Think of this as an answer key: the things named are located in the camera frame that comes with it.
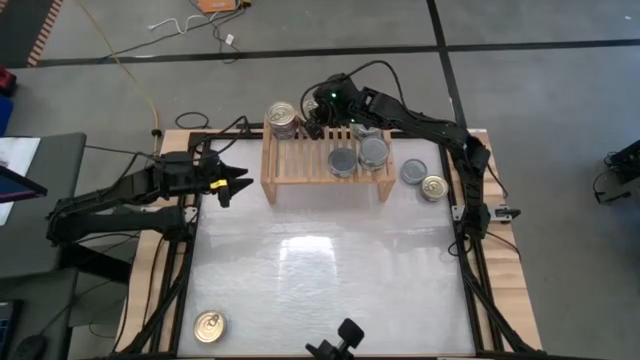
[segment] canned food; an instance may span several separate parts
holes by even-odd
[[[271,133],[278,140],[291,139],[298,130],[299,118],[291,104],[279,101],[269,107],[266,113]]]
[[[409,159],[402,164],[400,177],[409,185],[418,185],[427,176],[427,165],[418,159]]]
[[[355,151],[338,148],[329,154],[329,171],[341,178],[347,178],[356,171],[358,162]]]
[[[374,127],[366,128],[362,124],[349,124],[349,129],[351,130],[351,134],[358,140],[362,141],[369,136],[377,136],[382,137],[382,130]]]
[[[384,167],[389,157],[389,145],[379,137],[367,137],[360,142],[358,162],[364,170],[377,171]]]
[[[448,192],[449,185],[439,176],[430,175],[422,180],[420,194],[427,201],[438,202],[440,199],[447,196]]]
[[[218,340],[226,328],[222,314],[216,311],[205,311],[198,316],[193,327],[193,333],[199,341],[212,343]]]

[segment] monitor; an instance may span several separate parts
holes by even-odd
[[[0,165],[0,204],[47,195],[47,189]]]

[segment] white table surface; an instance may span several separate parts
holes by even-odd
[[[398,176],[386,203],[374,185],[289,185],[270,206],[261,147],[223,153],[256,180],[230,208],[203,199],[179,356],[306,355],[306,343],[337,345],[345,317],[365,332],[359,355],[473,353],[447,201],[426,202]],[[442,175],[433,143],[396,139],[393,153],[397,171],[418,158]],[[228,321],[212,344],[193,336],[207,310]]]

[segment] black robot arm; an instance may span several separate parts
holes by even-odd
[[[466,129],[411,111],[397,99],[379,91],[358,90],[345,74],[333,75],[313,92],[318,107],[311,111],[305,128],[312,138],[322,135],[322,127],[359,123],[384,130],[398,129],[449,150],[460,175],[465,197],[465,214],[459,226],[463,234],[482,239],[490,214],[484,203],[483,177],[491,152]]]
[[[217,194],[222,207],[253,182],[239,178],[247,173],[225,165],[216,152],[195,165],[187,152],[171,152],[152,165],[123,176],[108,188],[59,200],[49,214],[47,238],[55,245],[71,245],[92,233],[155,230],[168,241],[188,235],[184,209],[179,206],[156,212],[97,214],[122,205],[148,205],[159,198],[190,194]]]

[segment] concrete floor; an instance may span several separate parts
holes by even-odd
[[[223,26],[223,35],[233,33],[242,51],[435,44],[423,0],[393,6],[382,0],[335,0],[328,6],[311,0],[254,3],[245,16]],[[184,26],[184,19],[195,13],[186,0],[89,0],[87,4],[116,49],[174,30],[165,25],[150,33],[147,25],[177,16]],[[447,0],[437,5],[448,44],[640,37],[636,1]],[[210,29],[204,27],[132,54],[208,53],[217,47]],[[98,57],[107,52],[75,2],[65,2],[43,58]],[[129,68],[154,99],[163,128],[175,128],[173,119],[184,111],[204,112],[212,127],[221,127],[243,114],[260,122],[273,101],[295,103],[310,84],[374,58],[394,65],[410,107],[452,118],[442,67],[434,53]],[[638,140],[640,48],[452,53],[451,60],[468,125],[489,130],[501,177],[511,194],[509,204],[523,210],[514,228],[544,348],[562,355],[637,358],[640,211],[625,201],[597,205],[591,182],[603,170],[606,153]],[[150,151],[151,113],[116,65],[15,73],[21,88],[9,134],[82,131],[94,145]],[[356,81],[396,94],[383,68],[371,68]],[[127,161],[126,156],[87,149],[78,192],[110,184]],[[100,181],[89,182],[89,174],[97,174]],[[85,281],[88,286],[91,279]],[[117,296],[126,293],[118,291]],[[77,324],[86,324],[86,318],[114,297],[83,302]],[[117,320],[117,315],[110,321],[100,316],[106,326],[100,330],[108,332],[108,325]],[[89,336],[83,329],[74,331],[70,358],[87,357],[92,349],[96,349],[93,355],[104,355],[93,342],[83,340]]]

